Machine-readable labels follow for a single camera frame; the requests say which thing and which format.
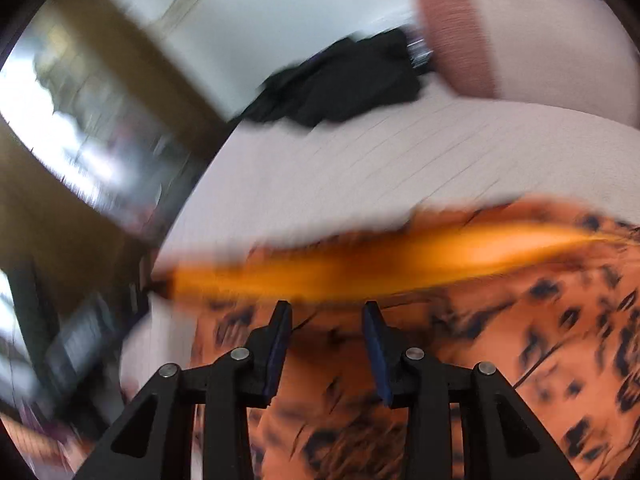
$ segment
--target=orange object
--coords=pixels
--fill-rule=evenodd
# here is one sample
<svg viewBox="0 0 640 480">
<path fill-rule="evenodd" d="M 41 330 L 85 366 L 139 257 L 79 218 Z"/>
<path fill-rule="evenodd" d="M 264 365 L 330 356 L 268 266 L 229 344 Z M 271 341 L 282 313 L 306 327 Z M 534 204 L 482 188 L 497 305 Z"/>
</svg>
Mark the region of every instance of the orange object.
<svg viewBox="0 0 640 480">
<path fill-rule="evenodd" d="M 365 300 L 509 272 L 603 240 L 622 238 L 526 221 L 392 233 L 355 245 L 294 251 L 242 266 L 179 266 L 171 275 L 170 296 Z"/>
<path fill-rule="evenodd" d="M 435 233 L 455 236 L 443 245 L 446 250 L 428 253 L 424 248 Z M 638 242 L 640 226 L 566 202 L 526 198 L 483 208 L 418 208 L 393 233 L 349 232 L 295 249 L 261 246 L 242 267 L 179 267 L 172 294 L 176 309 L 198 317 L 191 365 L 201 366 L 242 346 L 252 329 L 267 323 L 285 286 L 305 294 L 319 290 L 314 282 L 313 288 L 294 282 L 293 275 L 309 278 L 296 267 L 328 265 L 340 254 L 361 258 L 362 266 L 346 267 L 344 276 L 315 277 L 340 287 L 355 278 L 363 286 L 366 278 L 364 297 L 287 298 L 294 330 L 278 394 L 266 410 L 248 413 L 256 478 L 399 477 L 406 410 L 381 405 L 360 329 L 360 309 L 373 296 L 386 322 L 402 329 L 413 346 L 458 366 L 493 362 L 582 480 L 623 480 L 640 443 Z M 380 257 L 386 250 L 387 257 Z M 375 257 L 367 258 L 367 251 Z M 436 257 L 428 260 L 426 254 Z M 455 270 L 467 279 L 429 288 L 424 286 L 431 274 L 414 275 L 423 286 L 401 281 L 405 266 L 424 269 L 433 262 L 445 262 L 449 277 Z M 486 273 L 491 266 L 505 270 L 491 276 L 471 272 Z M 258 277 L 275 269 L 276 288 L 255 289 L 269 295 L 244 288 L 263 286 Z M 383 270 L 394 273 L 393 287 L 404 290 L 375 295 L 390 286 L 374 279 Z M 223 278 L 228 286 L 217 294 Z M 354 290 L 336 286 L 331 293 L 347 297 Z M 201 301 L 191 301 L 198 295 Z M 196 444 L 202 441 L 202 413 Z M 453 406 L 453 476 L 462 478 L 458 414 Z"/>
</svg>

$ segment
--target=pink pillow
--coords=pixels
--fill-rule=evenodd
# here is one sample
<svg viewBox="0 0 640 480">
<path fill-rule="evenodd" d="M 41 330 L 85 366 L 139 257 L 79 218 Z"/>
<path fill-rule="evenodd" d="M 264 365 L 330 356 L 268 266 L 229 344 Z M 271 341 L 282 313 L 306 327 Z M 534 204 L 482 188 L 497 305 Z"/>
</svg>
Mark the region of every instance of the pink pillow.
<svg viewBox="0 0 640 480">
<path fill-rule="evenodd" d="M 437 70 L 460 94 L 640 124 L 636 48 L 601 0 L 418 0 Z"/>
</svg>

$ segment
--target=orange leopard print fabric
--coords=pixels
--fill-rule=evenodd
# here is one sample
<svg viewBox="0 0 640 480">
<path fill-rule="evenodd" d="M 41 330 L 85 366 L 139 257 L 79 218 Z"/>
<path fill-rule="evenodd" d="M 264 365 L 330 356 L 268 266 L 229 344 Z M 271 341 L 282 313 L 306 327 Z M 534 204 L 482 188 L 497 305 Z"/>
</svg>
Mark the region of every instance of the orange leopard print fabric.
<svg viewBox="0 0 640 480">
<path fill-rule="evenodd" d="M 538 198 L 474 210 L 418 209 L 403 229 L 517 220 L 640 239 L 640 228 Z M 319 244 L 370 236 L 376 234 L 349 233 Z M 262 247 L 250 257 L 274 252 Z M 373 299 L 389 324 L 441 361 L 464 367 L 494 362 L 580 477 L 610 480 L 640 442 L 639 286 L 640 246 L 595 242 L 506 275 Z M 386 409 L 375 393 L 360 332 L 362 304 L 334 310 L 292 302 L 294 331 L 278 395 L 266 410 L 248 413 L 257 479 L 398 477 L 406 410 Z M 273 307 L 273 301 L 243 298 L 203 304 L 192 365 L 242 345 L 268 322 Z M 454 406 L 454 474 L 461 477 L 457 416 Z M 201 419 L 199 412 L 197 441 Z"/>
</svg>

